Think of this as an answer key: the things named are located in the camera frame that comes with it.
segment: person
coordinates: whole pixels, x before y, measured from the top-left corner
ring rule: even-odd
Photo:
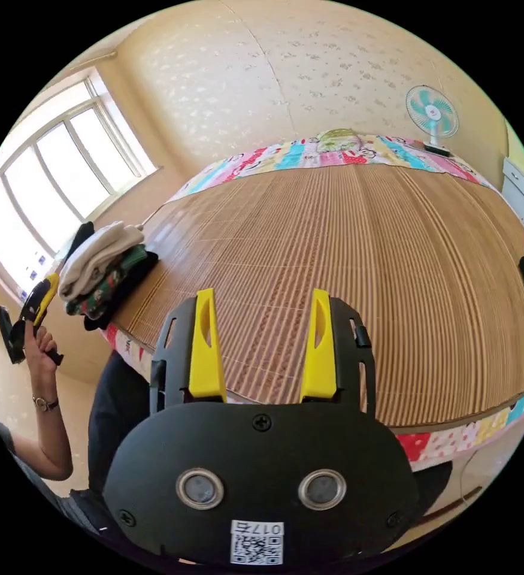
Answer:
[[[56,384],[56,364],[47,352],[56,350],[51,333],[25,325],[26,363],[30,371],[38,439],[31,440],[0,422],[0,436],[28,480],[67,519],[106,546],[157,571],[174,558],[158,557],[131,543],[102,498],[114,454],[121,442],[150,414],[146,380],[113,351],[100,377],[88,422],[88,488],[56,495],[44,479],[63,481],[72,475],[72,452],[62,417]]]

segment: stack of clothes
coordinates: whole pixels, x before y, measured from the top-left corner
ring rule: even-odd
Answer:
[[[87,331],[106,329],[121,304],[158,261],[147,252],[141,226],[114,222],[94,231],[80,226],[60,272],[66,313],[84,316]]]

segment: electric fan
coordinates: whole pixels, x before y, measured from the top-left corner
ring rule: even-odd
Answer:
[[[458,131],[459,119],[453,104],[440,92],[429,86],[415,86],[405,97],[405,107],[415,125],[429,134],[429,143],[423,145],[428,152],[451,156],[440,146],[439,138],[449,138]]]

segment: qr code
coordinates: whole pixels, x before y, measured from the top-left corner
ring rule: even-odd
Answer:
[[[233,533],[231,562],[241,565],[281,565],[283,539]]]

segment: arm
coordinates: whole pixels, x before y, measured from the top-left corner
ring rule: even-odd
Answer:
[[[26,322],[25,350],[31,375],[32,396],[48,403],[58,400],[56,364],[46,355],[56,349],[52,335],[40,328],[34,337],[32,322]],[[60,407],[40,411],[35,407],[38,441],[12,432],[14,453],[43,479],[64,481],[72,474],[72,452]]]

